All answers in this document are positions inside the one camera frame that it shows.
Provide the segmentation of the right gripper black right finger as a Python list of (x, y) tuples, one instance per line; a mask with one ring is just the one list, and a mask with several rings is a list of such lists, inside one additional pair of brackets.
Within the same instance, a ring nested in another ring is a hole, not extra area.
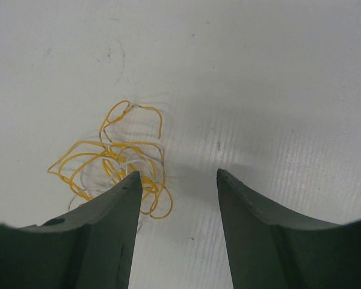
[(361, 220), (305, 216), (224, 169), (217, 190), (235, 288), (361, 288)]

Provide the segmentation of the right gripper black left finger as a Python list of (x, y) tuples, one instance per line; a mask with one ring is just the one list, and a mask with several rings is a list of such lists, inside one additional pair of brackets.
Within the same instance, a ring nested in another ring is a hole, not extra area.
[(37, 226), (0, 223), (0, 288), (127, 288), (140, 174)]

